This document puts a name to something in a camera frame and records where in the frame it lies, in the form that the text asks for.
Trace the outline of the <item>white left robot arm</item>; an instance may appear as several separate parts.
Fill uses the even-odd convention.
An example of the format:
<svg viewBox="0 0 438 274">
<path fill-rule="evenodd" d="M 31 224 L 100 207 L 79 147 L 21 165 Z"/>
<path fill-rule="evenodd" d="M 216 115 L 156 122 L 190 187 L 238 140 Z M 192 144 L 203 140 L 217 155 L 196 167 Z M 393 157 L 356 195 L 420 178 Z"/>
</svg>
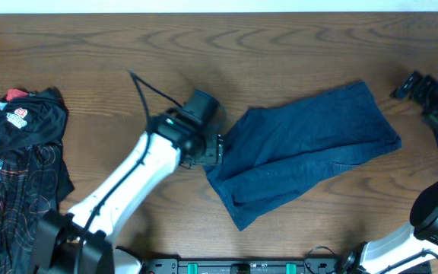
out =
<svg viewBox="0 0 438 274">
<path fill-rule="evenodd" d="M 129 156 L 88 197 L 63 215 L 39 221 L 31 273 L 140 273 L 139 258 L 116 241 L 150 192 L 181 164 L 222 162 L 221 136 L 212 110 L 173 108 L 148 117 L 146 130 Z"/>
</svg>

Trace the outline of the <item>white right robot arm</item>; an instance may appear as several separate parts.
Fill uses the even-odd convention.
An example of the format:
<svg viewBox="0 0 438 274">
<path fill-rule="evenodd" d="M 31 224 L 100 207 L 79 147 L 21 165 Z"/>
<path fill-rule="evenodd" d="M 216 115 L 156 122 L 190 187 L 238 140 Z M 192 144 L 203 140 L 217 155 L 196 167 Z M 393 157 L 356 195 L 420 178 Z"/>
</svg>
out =
<svg viewBox="0 0 438 274">
<path fill-rule="evenodd" d="M 413 72 L 392 92 L 422 108 L 438 145 L 438 78 Z M 401 273 L 430 260 L 438 260 L 438 181 L 416 198 L 409 221 L 391 234 L 361 244 L 340 264 L 338 273 Z"/>
</svg>

